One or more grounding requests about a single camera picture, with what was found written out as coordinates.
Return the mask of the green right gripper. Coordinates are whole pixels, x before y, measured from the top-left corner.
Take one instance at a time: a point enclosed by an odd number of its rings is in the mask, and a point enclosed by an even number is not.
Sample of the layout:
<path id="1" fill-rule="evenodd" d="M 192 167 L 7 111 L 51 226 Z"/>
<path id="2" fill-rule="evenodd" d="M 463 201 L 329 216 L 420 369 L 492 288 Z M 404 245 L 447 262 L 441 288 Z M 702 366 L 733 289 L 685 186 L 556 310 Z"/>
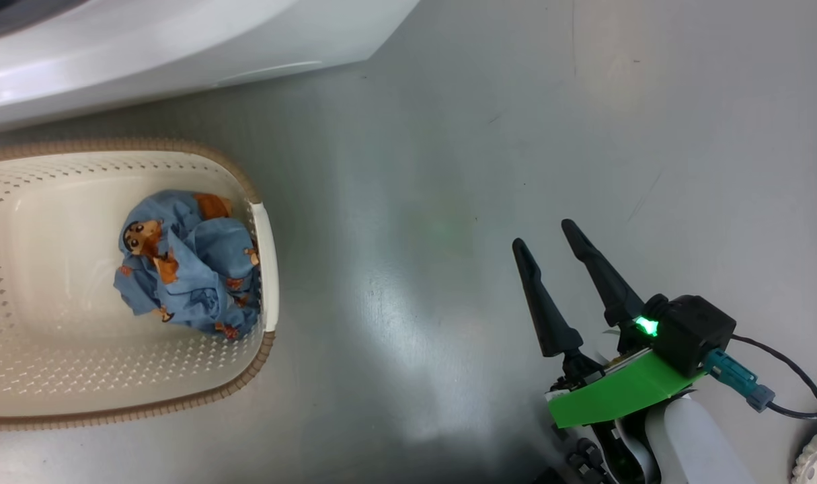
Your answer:
<path id="1" fill-rule="evenodd" d="M 635 321 L 644 302 L 570 218 L 561 228 L 578 261 L 584 264 L 604 304 L 609 327 Z M 580 353 L 583 339 L 559 312 L 541 279 L 541 270 L 524 240 L 516 238 L 512 251 L 522 290 L 535 328 L 541 354 L 546 358 Z M 621 360 L 605 376 L 574 391 L 546 393 L 547 409 L 559 428 L 590 426 L 623 419 L 678 395 L 704 377 L 679 374 L 653 350 L 642 350 Z"/>

